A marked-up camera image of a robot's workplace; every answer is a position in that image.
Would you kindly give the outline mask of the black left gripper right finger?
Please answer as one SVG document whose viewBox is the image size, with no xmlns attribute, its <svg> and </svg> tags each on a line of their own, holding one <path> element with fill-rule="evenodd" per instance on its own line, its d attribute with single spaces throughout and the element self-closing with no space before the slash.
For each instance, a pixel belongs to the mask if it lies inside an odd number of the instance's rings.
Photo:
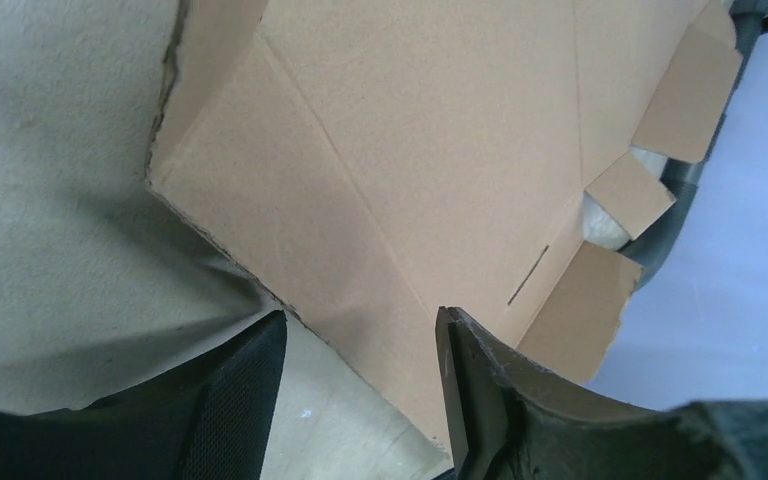
<svg viewBox="0 0 768 480">
<path fill-rule="evenodd" d="M 442 307 L 449 479 L 768 479 L 768 400 L 640 408 L 572 383 Z"/>
</svg>

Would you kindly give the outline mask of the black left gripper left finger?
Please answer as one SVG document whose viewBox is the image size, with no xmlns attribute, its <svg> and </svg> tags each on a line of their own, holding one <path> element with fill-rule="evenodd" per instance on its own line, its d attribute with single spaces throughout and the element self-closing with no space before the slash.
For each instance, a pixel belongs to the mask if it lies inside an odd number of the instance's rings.
<svg viewBox="0 0 768 480">
<path fill-rule="evenodd" d="M 0 479 L 257 479 L 286 347 L 287 318 L 275 310 L 85 408 L 0 411 Z"/>
</svg>

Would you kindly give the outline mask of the brown cardboard box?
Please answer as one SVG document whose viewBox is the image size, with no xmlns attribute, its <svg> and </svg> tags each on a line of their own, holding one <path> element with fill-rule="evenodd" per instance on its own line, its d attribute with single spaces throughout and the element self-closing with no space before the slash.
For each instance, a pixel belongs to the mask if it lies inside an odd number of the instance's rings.
<svg viewBox="0 0 768 480">
<path fill-rule="evenodd" d="M 428 439 L 459 307 L 560 376 L 598 371 L 742 57 L 724 1 L 184 1 L 150 189 Z"/>
</svg>

